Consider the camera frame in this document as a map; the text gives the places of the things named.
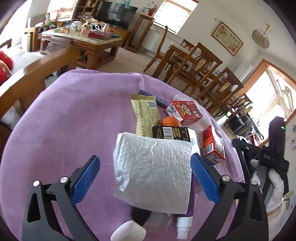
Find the right hand white glove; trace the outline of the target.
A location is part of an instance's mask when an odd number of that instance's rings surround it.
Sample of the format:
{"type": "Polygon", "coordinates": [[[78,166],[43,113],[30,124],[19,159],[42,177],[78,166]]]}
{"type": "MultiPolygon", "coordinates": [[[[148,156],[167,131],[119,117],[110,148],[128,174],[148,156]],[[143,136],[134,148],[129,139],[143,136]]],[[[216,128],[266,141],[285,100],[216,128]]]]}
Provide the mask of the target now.
{"type": "Polygon", "coordinates": [[[255,168],[251,182],[259,186],[264,197],[266,213],[271,215],[281,207],[285,189],[284,181],[276,170],[260,165],[258,160],[251,159],[250,164],[255,168]]]}

